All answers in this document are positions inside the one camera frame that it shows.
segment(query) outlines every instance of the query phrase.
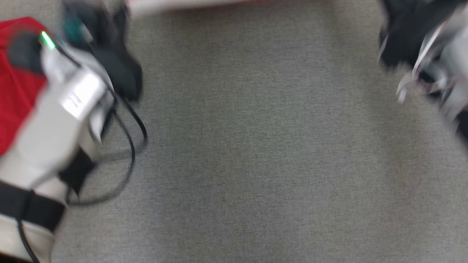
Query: green led light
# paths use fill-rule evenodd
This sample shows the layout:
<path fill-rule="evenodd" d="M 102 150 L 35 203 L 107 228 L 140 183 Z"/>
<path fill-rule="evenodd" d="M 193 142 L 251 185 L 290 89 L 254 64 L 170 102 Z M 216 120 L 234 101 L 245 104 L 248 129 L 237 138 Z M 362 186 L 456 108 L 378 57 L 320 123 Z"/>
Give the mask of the green led light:
<path fill-rule="evenodd" d="M 55 48 L 55 44 L 54 44 L 54 42 L 52 41 L 52 38 L 51 38 L 45 31 L 42 31 L 41 36 L 42 36 L 42 40 L 44 41 L 44 44 L 45 44 L 50 50 L 52 50 L 52 49 Z"/>

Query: white robot part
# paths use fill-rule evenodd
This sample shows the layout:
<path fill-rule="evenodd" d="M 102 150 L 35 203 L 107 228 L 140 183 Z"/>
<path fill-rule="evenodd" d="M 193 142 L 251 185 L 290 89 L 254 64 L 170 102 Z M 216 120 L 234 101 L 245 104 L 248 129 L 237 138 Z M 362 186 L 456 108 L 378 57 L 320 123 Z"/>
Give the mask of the white robot part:
<path fill-rule="evenodd" d="M 48 88 L 0 160 L 0 183 L 25 191 L 33 189 L 36 195 L 65 208 L 69 187 L 58 179 L 58 174 L 72 162 L 79 149 L 91 159 L 97 156 L 97 139 L 113 104 L 113 99 L 107 97 L 109 91 L 104 81 L 109 77 L 94 57 L 70 48 L 67 53 L 82 66 L 70 63 L 57 49 L 43 48 Z M 54 233 L 27 221 L 23 225 L 38 260 L 49 263 Z M 17 226 L 16 218 L 0 215 L 0 255 L 30 261 Z"/>
<path fill-rule="evenodd" d="M 426 83 L 424 72 L 434 82 Z M 468 8 L 461 6 L 424 39 L 419 57 L 409 78 L 399 85 L 405 94 L 412 82 L 422 85 L 424 94 L 440 92 L 440 111 L 451 121 L 468 106 Z"/>

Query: floor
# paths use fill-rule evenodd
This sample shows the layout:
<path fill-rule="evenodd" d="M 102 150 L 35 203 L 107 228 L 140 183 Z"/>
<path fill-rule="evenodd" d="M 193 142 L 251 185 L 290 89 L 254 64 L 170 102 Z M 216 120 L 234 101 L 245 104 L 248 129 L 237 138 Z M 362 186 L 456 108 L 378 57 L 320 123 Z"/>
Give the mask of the floor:
<path fill-rule="evenodd" d="M 56 0 L 0 9 L 26 15 L 59 28 Z M 435 105 L 396 102 L 382 23 L 376 0 L 134 21 L 149 147 L 118 199 L 70 211 L 53 262 L 468 262 L 467 152 Z M 115 128 L 104 150 L 127 147 Z M 84 197 L 127 164 L 99 168 Z"/>

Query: black cable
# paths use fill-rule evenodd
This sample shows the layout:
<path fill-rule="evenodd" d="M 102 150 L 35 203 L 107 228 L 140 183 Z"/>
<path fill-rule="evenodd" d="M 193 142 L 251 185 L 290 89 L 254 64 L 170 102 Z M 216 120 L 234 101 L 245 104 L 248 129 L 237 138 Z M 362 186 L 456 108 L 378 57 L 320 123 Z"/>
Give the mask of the black cable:
<path fill-rule="evenodd" d="M 31 248 L 31 246 L 30 246 L 30 244 L 28 242 L 28 239 L 26 238 L 26 234 L 24 232 L 24 226 L 23 226 L 23 222 L 22 222 L 23 218 L 26 215 L 26 212 L 29 209 L 29 203 L 31 201 L 31 198 L 34 195 L 35 195 L 34 190 L 31 189 L 31 191 L 29 192 L 28 198 L 26 198 L 26 200 L 25 200 L 24 208 L 23 208 L 23 211 L 21 213 L 21 216 L 19 218 L 16 218 L 16 222 L 18 224 L 18 233 L 20 234 L 21 242 L 23 243 L 24 248 L 28 252 L 28 255 L 30 256 L 32 262 L 33 263 L 40 263 L 40 261 L 37 258 L 36 254 L 34 254 L 34 251 L 32 250 L 32 248 Z"/>
<path fill-rule="evenodd" d="M 133 112 L 133 113 L 130 112 L 130 114 L 135 119 L 135 121 L 138 123 L 138 126 L 140 127 L 141 133 L 143 134 L 143 140 L 137 146 L 135 146 L 135 154 L 138 155 L 138 154 L 143 152 L 143 150 L 146 148 L 146 146 L 148 144 L 148 133 L 146 132 L 146 127 L 143 124 L 143 122 L 141 121 L 141 119 L 139 118 L 139 116 L 135 112 Z M 99 158 L 98 162 L 99 163 L 105 163 L 105 162 L 111 162 L 111 161 L 118 161 L 118 160 L 126 159 L 126 158 L 128 158 L 128 152 L 129 151 L 130 150 L 127 149 L 127 150 L 123 150 L 123 151 L 116 152 L 116 153 L 103 154 Z"/>
<path fill-rule="evenodd" d="M 68 58 L 73 64 L 75 64 L 78 68 L 82 67 L 82 65 L 78 61 L 76 61 L 74 58 L 72 58 L 64 49 L 62 49 L 60 47 L 57 50 L 60 52 L 60 54 L 62 54 L 64 57 Z M 141 120 L 141 118 L 138 116 L 138 114 L 135 112 L 135 110 L 132 108 L 132 106 L 124 98 L 120 97 L 111 88 L 112 85 L 110 83 L 108 83 L 103 78 L 101 78 L 101 79 L 104 82 L 104 84 L 106 85 L 107 90 L 112 94 L 112 96 L 116 100 L 116 102 L 121 102 L 124 105 L 124 107 L 127 108 L 129 113 L 131 114 L 131 116 L 135 119 L 135 121 L 137 122 L 137 124 L 140 127 L 141 132 L 143 134 L 143 138 L 144 138 L 143 139 L 143 147 L 146 146 L 148 134 L 147 134 L 147 131 L 146 131 L 146 127 L 143 124 L 143 121 Z M 120 117 L 116 114 L 116 112 L 113 112 L 113 113 L 114 113 L 114 116 L 115 116 L 117 122 L 119 123 L 119 126 L 121 127 L 122 131 L 127 136 L 128 142 L 130 144 L 131 162 L 130 162 L 130 166 L 129 166 L 128 170 L 127 170 L 127 174 L 125 175 L 124 179 L 119 183 L 119 185 L 114 190 L 108 192 L 107 194 L 104 194 L 101 197 L 93 198 L 91 200 L 85 200 L 85 201 L 80 201 L 80 202 L 70 202 L 69 205 L 71 205 L 71 206 L 84 207 L 84 206 L 92 206 L 92 205 L 97 205 L 97 204 L 101 204 L 101 203 L 104 203 L 104 202 L 108 202 L 108 201 L 116 198 L 118 195 L 120 195 L 120 193 L 124 190 L 124 188 L 127 186 L 127 184 L 130 181 L 130 178 L 132 176 L 132 171 L 133 171 L 133 168 L 134 168 L 134 165 L 135 165 L 135 159 L 136 159 L 135 145 L 134 145 L 132 137 L 131 137 L 127 127 L 123 123 L 122 119 L 120 119 Z"/>
<path fill-rule="evenodd" d="M 122 119 L 120 119 L 120 117 L 116 113 L 114 113 L 114 116 L 115 116 L 119 126 L 122 128 L 123 132 L 127 136 L 128 142 L 130 144 L 130 150 L 132 152 L 132 157 L 131 157 L 132 160 L 130 162 L 130 166 L 128 167 L 125 178 L 119 183 L 119 185 L 114 190 L 108 192 L 107 194 L 105 194 L 103 196 L 96 197 L 96 198 L 93 198 L 91 200 L 84 200 L 84 201 L 80 201 L 80 202 L 70 202 L 69 205 L 84 207 L 84 206 L 92 206 L 92 205 L 97 205 L 97 204 L 101 204 L 101 203 L 104 203 L 104 202 L 108 202 L 108 201 L 116 198 L 117 196 L 119 196 L 120 193 L 122 193 L 122 191 L 124 190 L 124 188 L 128 185 L 128 183 L 129 183 L 129 181 L 130 181 L 130 179 L 132 177 L 133 168 L 135 167 L 135 156 L 136 156 L 136 154 L 135 154 L 135 145 L 133 144 L 132 137 L 130 136 L 130 133 L 128 132 L 128 129 L 125 126 L 125 124 L 123 123 Z"/>

